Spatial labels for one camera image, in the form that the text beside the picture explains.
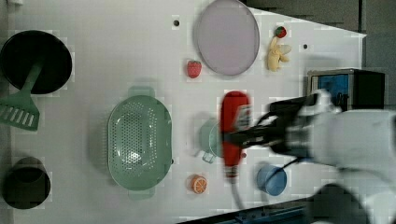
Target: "green spatula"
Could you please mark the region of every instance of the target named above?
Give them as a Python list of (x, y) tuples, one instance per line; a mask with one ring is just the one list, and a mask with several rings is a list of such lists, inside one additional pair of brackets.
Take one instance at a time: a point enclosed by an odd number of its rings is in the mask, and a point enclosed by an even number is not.
[(37, 131), (40, 112), (30, 95), (35, 81), (41, 73), (44, 61), (44, 56), (37, 58), (19, 92), (0, 99), (1, 123), (28, 131)]

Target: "spatula handle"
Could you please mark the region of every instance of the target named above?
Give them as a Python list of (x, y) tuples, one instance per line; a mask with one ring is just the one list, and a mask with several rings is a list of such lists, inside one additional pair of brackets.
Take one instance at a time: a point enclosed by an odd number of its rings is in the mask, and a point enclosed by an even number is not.
[(28, 91), (29, 93), (31, 92), (33, 86), (35, 85), (35, 81), (37, 80), (38, 76), (41, 73), (41, 70), (43, 69), (44, 61), (46, 61), (46, 57), (44, 55), (40, 55), (37, 58), (29, 71), (29, 75), (27, 76), (21, 91)]

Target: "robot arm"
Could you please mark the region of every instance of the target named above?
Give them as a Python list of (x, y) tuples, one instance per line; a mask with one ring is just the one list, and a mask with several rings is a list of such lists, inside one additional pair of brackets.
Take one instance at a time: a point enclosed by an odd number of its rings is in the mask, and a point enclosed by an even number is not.
[[(269, 124), (262, 121), (275, 117)], [(326, 91), (270, 105), (247, 130), (223, 133), (240, 147), (262, 145), (275, 153), (338, 168), (338, 179), (310, 198), (312, 221), (396, 223), (396, 112), (341, 113)]]

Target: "strawberry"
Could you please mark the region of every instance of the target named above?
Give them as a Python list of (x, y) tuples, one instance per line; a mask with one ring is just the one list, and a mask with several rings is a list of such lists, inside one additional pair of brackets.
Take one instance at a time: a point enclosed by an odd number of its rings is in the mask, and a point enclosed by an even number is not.
[(187, 73), (190, 78), (196, 78), (201, 74), (202, 65), (198, 61), (189, 61), (187, 64)]
[(285, 27), (283, 27), (283, 26), (279, 26), (279, 27), (277, 27), (277, 29), (275, 30), (275, 35), (278, 37), (278, 38), (283, 38), (283, 37), (285, 37), (285, 35), (287, 34), (288, 32), (286, 32), (286, 29), (285, 29)]

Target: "blue bowl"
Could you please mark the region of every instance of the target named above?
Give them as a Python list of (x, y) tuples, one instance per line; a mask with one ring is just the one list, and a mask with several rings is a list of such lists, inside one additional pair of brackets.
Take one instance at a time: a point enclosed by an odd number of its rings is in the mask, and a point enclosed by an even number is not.
[(286, 172), (280, 167), (265, 165), (257, 173), (258, 188), (268, 193), (269, 195), (277, 196), (281, 194), (286, 188), (287, 183), (288, 177), (286, 175)]

